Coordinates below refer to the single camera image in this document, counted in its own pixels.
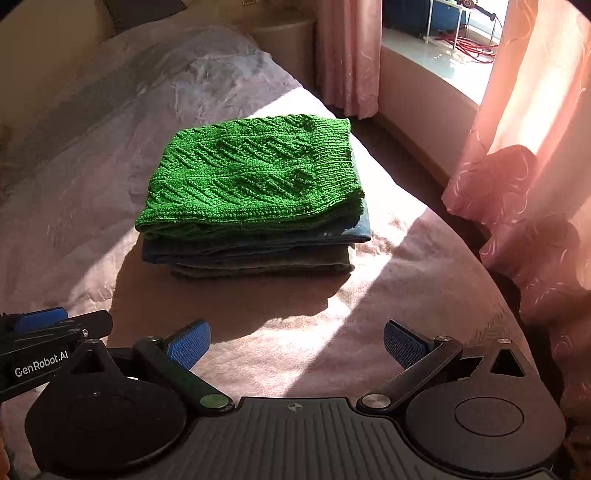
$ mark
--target blue object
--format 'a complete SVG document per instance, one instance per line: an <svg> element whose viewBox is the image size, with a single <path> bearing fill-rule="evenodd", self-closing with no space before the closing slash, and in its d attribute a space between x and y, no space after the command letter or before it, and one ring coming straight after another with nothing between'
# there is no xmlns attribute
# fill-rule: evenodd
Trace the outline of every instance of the blue object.
<svg viewBox="0 0 591 480"><path fill-rule="evenodd" d="M431 32L456 30L457 8L433 2ZM384 27L394 28L414 35L427 32L429 0L384 0ZM466 23L466 12L462 12L460 23Z"/></svg>
<svg viewBox="0 0 591 480"><path fill-rule="evenodd" d="M166 354L187 370L191 370L193 365L207 353L211 340L209 324L201 320L173 339L166 348Z"/></svg>
<svg viewBox="0 0 591 480"><path fill-rule="evenodd" d="M273 235L243 235L214 241L182 242L175 239L144 239L142 259L155 264L191 265L194 260L231 261L251 258L251 255L289 250L294 247L319 247L363 243L371 240L367 205L356 219L339 219L309 231L276 233Z"/></svg>
<svg viewBox="0 0 591 480"><path fill-rule="evenodd" d="M429 342L392 320L384 327L384 346L404 369L414 365L430 351Z"/></svg>
<svg viewBox="0 0 591 480"><path fill-rule="evenodd" d="M14 325L14 331L17 333L25 333L32 330L40 330L55 325L62 320L67 320L67 318L68 312L62 307L25 313Z"/></svg>

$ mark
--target nightstand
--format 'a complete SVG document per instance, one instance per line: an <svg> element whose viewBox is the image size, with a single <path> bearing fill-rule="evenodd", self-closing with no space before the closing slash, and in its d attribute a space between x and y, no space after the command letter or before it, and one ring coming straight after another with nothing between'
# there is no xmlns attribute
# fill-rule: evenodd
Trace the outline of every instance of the nightstand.
<svg viewBox="0 0 591 480"><path fill-rule="evenodd" d="M269 10L249 22L259 48L306 89L314 89L314 17L294 9Z"/></svg>

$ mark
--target stack of folded clothes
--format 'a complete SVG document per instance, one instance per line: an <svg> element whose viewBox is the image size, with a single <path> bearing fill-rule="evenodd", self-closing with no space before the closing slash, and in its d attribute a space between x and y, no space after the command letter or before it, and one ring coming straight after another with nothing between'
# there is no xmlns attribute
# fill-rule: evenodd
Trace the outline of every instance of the stack of folded clothes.
<svg viewBox="0 0 591 480"><path fill-rule="evenodd" d="M178 132L135 226L182 277L352 270L370 240L347 119L286 115Z"/></svg>

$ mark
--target pink bedspread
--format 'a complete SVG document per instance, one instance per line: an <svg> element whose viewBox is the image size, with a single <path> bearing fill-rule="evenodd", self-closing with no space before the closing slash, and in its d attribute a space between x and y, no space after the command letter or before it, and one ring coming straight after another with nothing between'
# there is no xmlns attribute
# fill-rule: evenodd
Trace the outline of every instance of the pink bedspread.
<svg viewBox="0 0 591 480"><path fill-rule="evenodd" d="M351 275L191 282L142 263L134 219L177 130L250 115L332 116L252 40L199 28L191 15L106 42L48 120L12 146L12 179L25 179L0 207L1 309L108 309L109 346L206 319L213 345L194 372L236 400L360 396L401 369L382 346L389 318L467 345L513 338L529 356L466 245L354 137L373 240L357 246ZM24 479L37 472L22 423L36 395L2 406Z"/></svg>

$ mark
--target red cable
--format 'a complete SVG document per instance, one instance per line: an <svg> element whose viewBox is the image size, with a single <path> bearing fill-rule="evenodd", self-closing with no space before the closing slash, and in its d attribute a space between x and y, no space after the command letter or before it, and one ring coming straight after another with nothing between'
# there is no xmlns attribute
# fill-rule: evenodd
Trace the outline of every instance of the red cable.
<svg viewBox="0 0 591 480"><path fill-rule="evenodd" d="M449 43L453 47L453 40L455 35L445 34L439 35L435 37L435 40L441 40ZM475 40L471 40L466 37L458 37L456 48L461 51L462 53L468 55L472 59L480 62L480 63L493 63L495 61L497 44L484 46L479 44Z"/></svg>

